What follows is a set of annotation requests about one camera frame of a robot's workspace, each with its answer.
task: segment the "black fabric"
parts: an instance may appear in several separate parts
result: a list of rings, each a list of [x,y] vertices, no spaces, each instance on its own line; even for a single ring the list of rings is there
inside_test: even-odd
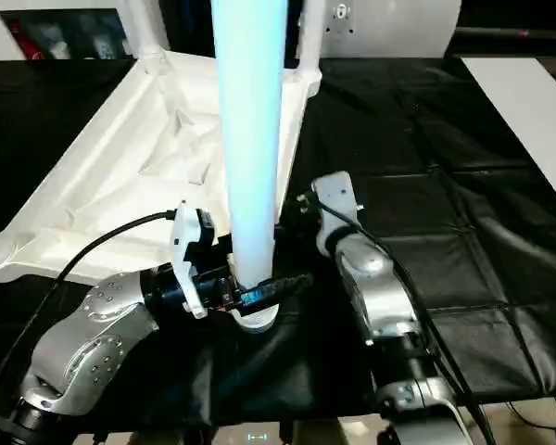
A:
[[[467,69],[456,59],[325,60],[322,72],[289,196],[317,176],[349,171],[361,221],[409,270],[476,397],[556,394],[556,195]],[[289,215],[286,205],[284,226]],[[315,282],[282,304],[272,329],[251,336],[224,313],[201,321],[169,314],[79,428],[374,410],[368,361],[331,261],[312,236],[284,236],[275,267],[309,270]],[[22,277],[0,285],[0,357],[48,284]],[[0,408],[32,337],[69,313],[86,287],[63,290],[17,352]]]
[[[0,232],[132,64],[0,62]]]

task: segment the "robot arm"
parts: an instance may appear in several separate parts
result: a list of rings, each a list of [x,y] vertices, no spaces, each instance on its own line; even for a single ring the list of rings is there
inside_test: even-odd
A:
[[[86,294],[70,316],[39,340],[17,408],[0,419],[0,444],[66,444],[67,421],[89,413],[128,353],[159,329],[168,310],[205,317],[208,310],[249,315],[310,285],[306,274],[238,285],[227,262],[231,243],[212,246],[214,227],[203,210],[181,206],[171,232],[171,263],[118,273]]]
[[[317,179],[319,201],[358,223],[350,177],[337,172]],[[371,360],[375,401],[392,426],[380,444],[471,445],[452,392],[427,351],[406,287],[379,246],[348,222],[322,210],[317,247],[334,258],[357,315]]]

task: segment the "white frame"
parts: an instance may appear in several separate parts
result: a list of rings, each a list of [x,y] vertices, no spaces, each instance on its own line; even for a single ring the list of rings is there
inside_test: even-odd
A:
[[[139,39],[134,26],[130,2],[143,2],[149,13],[149,21],[160,46],[169,49],[165,25],[157,0],[0,0],[0,11],[20,11],[34,9],[116,9],[121,25],[128,38],[132,54],[137,57]],[[0,20],[0,60],[24,60],[25,57],[10,31]]]

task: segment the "silver metal casing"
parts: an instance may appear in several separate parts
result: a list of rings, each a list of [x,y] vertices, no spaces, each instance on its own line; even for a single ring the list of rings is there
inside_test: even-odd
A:
[[[103,280],[41,337],[22,384],[23,399],[51,413],[88,413],[127,353],[156,330],[139,272]]]

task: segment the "light blue tube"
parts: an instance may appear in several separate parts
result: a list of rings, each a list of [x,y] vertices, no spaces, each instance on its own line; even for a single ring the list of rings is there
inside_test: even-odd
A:
[[[288,0],[212,0],[235,273],[272,275]]]

